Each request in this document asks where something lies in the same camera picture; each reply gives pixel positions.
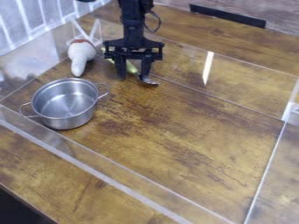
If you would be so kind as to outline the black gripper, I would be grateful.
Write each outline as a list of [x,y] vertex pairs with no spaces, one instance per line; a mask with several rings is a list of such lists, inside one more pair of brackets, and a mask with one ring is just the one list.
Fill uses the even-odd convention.
[[144,81],[149,76],[152,61],[163,59],[164,43],[141,39],[137,46],[125,45],[124,40],[105,40],[102,43],[104,58],[112,59],[116,66],[117,77],[122,80],[126,77],[126,60],[141,60],[140,79]]

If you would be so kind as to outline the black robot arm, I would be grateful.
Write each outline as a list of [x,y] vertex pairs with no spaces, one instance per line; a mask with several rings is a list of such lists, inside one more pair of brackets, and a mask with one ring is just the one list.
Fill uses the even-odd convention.
[[140,60],[141,72],[137,79],[142,83],[157,85],[157,82],[149,78],[149,72],[152,63],[163,59],[164,43],[152,41],[144,36],[147,13],[157,18],[157,25],[161,25],[161,19],[152,11],[153,0],[117,0],[117,3],[121,9],[124,37],[102,43],[104,58],[114,61],[116,75],[121,80],[126,77],[126,60]]

